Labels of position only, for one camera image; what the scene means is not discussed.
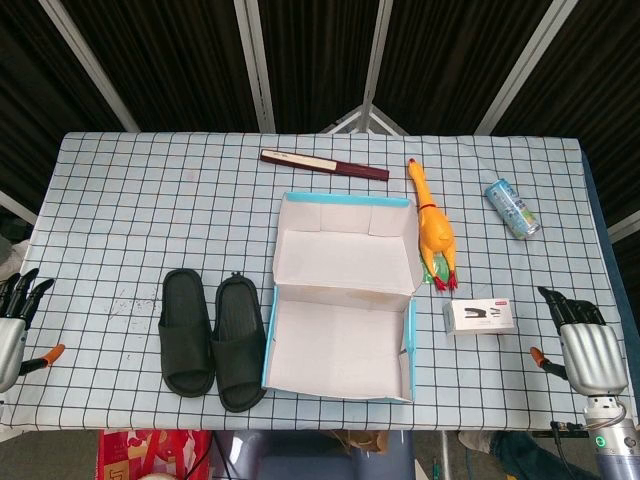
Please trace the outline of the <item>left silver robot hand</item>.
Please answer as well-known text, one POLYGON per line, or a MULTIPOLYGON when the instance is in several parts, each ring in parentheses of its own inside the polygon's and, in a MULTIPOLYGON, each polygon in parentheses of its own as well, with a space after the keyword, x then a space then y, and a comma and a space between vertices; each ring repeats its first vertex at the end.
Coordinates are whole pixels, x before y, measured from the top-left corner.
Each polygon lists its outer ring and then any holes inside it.
POLYGON ((24 351, 29 330, 40 301, 54 285, 53 278, 32 287, 38 268, 24 275, 15 273, 1 285, 1 392, 12 388, 19 377, 51 367, 63 354, 58 344, 42 357, 25 360, 24 351))

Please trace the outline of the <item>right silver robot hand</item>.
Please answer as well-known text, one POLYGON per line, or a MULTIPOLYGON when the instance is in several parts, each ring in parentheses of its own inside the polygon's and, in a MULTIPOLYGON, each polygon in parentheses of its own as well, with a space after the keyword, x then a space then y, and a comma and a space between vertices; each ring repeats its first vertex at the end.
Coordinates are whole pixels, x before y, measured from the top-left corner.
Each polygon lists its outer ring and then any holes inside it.
POLYGON ((614 396, 628 386, 625 363, 612 327, 599 308, 586 300, 573 300, 540 287, 559 335, 564 363, 547 359, 536 347, 531 357, 548 374, 562 378, 586 397, 614 396))

